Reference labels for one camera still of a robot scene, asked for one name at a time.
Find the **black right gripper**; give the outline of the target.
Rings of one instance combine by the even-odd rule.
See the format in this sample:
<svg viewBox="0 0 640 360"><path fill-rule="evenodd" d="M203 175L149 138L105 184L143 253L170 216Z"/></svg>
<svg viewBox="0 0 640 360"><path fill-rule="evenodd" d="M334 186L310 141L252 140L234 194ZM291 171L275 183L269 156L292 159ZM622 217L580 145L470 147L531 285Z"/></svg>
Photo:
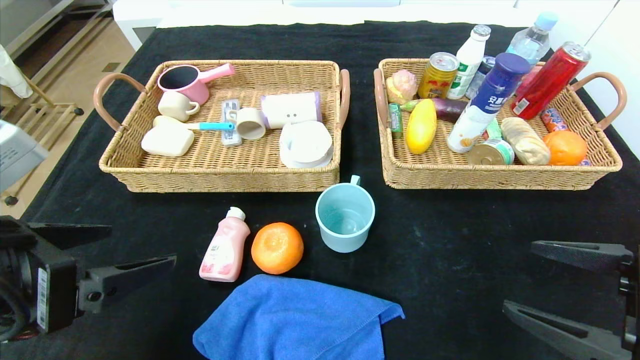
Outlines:
<svg viewBox="0 0 640 360"><path fill-rule="evenodd" d="M592 272L619 271L625 297L622 335L555 316L514 301L503 313L517 326L573 360L638 360L640 357L640 260L623 244L539 240L531 251L546 259Z"/></svg>

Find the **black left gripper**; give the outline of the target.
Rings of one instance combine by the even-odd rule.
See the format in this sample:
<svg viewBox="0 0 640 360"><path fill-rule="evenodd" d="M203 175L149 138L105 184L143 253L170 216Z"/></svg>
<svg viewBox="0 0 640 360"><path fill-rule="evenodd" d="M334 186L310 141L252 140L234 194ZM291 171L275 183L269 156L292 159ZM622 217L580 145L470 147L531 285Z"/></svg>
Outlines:
<svg viewBox="0 0 640 360"><path fill-rule="evenodd" d="M80 314L100 313L169 274L169 254L90 268L79 278L66 249L107 239L112 226L28 222L31 230L1 232L1 333L39 335L61 330Z"/></svg>

